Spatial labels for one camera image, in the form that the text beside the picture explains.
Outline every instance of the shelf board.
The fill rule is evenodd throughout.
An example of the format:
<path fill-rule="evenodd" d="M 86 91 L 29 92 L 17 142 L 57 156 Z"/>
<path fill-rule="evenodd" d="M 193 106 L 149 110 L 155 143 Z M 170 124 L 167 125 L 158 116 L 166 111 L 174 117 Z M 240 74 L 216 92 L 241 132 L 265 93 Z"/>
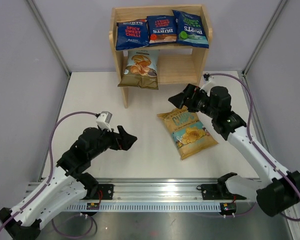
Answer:
<path fill-rule="evenodd" d="M 123 71 L 128 57 L 123 58 Z M 159 84 L 197 84 L 197 75 L 191 54 L 159 55 L 157 63 Z"/>
<path fill-rule="evenodd" d="M 166 44 L 159 44 L 154 46 L 145 46 L 145 47 L 138 47 L 138 48 L 132 48 L 129 50 L 174 50 L 174 49 L 193 49 L 193 46 L 189 45 L 183 45 L 180 43 L 166 43 Z"/>

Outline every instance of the grey wall panel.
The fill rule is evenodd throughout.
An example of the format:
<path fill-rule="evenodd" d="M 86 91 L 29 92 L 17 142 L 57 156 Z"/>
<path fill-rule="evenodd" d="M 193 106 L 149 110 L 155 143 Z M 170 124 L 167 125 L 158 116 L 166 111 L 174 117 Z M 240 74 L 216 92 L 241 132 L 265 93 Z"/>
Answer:
<path fill-rule="evenodd" d="M 114 71 L 109 46 L 111 9 L 187 4 L 185 0 L 35 0 L 73 72 Z M 193 0 L 206 4 L 213 27 L 208 70 L 242 70 L 279 0 Z"/>
<path fill-rule="evenodd" d="M 271 152 L 300 171 L 300 0 L 287 3 L 247 80 Z"/>
<path fill-rule="evenodd" d="M 38 179 L 66 84 L 26 3 L 0 0 L 0 209 Z"/>

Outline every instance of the chip bag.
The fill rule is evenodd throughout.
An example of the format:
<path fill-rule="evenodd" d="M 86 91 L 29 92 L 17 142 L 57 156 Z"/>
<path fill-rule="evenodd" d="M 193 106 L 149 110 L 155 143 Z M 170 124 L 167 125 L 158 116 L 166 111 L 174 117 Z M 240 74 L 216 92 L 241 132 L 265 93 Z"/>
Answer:
<path fill-rule="evenodd" d="M 146 47 L 149 35 L 146 19 L 118 22 L 118 33 L 115 49 L 117 51 Z"/>
<path fill-rule="evenodd" d="M 179 44 L 199 48 L 209 48 L 201 17 L 184 11 L 172 10 L 177 21 L 177 39 Z"/>
<path fill-rule="evenodd" d="M 159 50 L 130 50 L 118 87 L 158 89 L 157 61 Z"/>
<path fill-rule="evenodd" d="M 149 28 L 149 45 L 175 43 L 177 23 L 174 16 L 158 15 L 146 17 Z"/>
<path fill-rule="evenodd" d="M 198 115 L 195 112 L 188 112 L 185 106 L 157 116 L 172 135 L 182 160 L 218 144 L 199 120 Z"/>

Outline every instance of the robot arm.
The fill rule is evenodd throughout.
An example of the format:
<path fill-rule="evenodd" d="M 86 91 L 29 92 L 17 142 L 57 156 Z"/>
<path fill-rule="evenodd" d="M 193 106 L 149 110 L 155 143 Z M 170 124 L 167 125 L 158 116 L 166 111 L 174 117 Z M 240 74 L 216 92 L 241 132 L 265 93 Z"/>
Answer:
<path fill-rule="evenodd" d="M 221 179 L 229 193 L 256 200 L 260 208 L 271 217 L 300 201 L 292 186 L 279 171 L 287 176 L 299 192 L 300 173 L 289 172 L 254 137 L 252 139 L 248 137 L 247 124 L 231 110 L 231 96 L 227 88 L 215 86 L 208 95 L 198 86 L 188 84 L 181 93 L 168 100 L 179 109 L 186 106 L 189 112 L 201 112 L 211 117 L 214 130 L 233 145 L 259 175 L 261 183 L 242 178 L 236 173 L 226 174 Z"/>
<path fill-rule="evenodd" d="M 111 129 L 110 112 L 103 111 L 96 116 L 98 128 L 89 127 L 83 131 L 57 161 L 50 182 L 46 178 L 19 204 L 11 209 L 0 210 L 2 223 L 19 212 L 5 226 L 14 240 L 36 239 L 40 230 L 73 202 L 92 198 L 98 191 L 98 182 L 89 173 L 83 173 L 91 166 L 91 160 L 107 149 L 127 151 L 137 140 L 137 137 L 128 134 L 122 126 L 117 127 L 118 133 Z M 38 197 L 21 210 L 38 193 Z"/>

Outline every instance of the table surface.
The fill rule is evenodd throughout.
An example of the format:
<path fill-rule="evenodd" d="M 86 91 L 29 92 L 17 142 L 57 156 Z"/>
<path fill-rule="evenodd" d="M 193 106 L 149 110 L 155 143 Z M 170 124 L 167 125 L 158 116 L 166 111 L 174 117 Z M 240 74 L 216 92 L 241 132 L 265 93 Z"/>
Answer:
<path fill-rule="evenodd" d="M 223 73 L 238 76 L 236 71 Z M 215 76 L 213 81 L 228 88 L 232 97 L 232 109 L 247 120 L 248 107 L 241 85 L 224 76 Z M 199 119 L 219 144 L 180 160 L 171 135 L 157 114 L 170 112 L 174 108 L 168 98 L 181 92 L 184 84 L 160 85 L 159 90 L 130 87 L 127 109 L 124 108 L 121 90 L 117 84 L 115 72 L 73 72 L 60 111 L 59 119 L 76 111 L 109 111 L 113 114 L 110 124 L 116 132 L 116 126 L 122 125 L 129 134 L 138 137 L 128 151 L 109 149 L 96 157 L 87 170 L 94 177 L 219 178 L 234 172 L 244 178 L 258 178 L 239 151 L 214 131 L 211 119 L 202 113 L 198 113 Z M 96 118 L 87 114 L 71 116 L 59 125 L 52 141 L 54 164 L 88 127 L 97 127 L 97 124 Z M 48 157 L 42 176 L 47 177 L 49 170 Z"/>

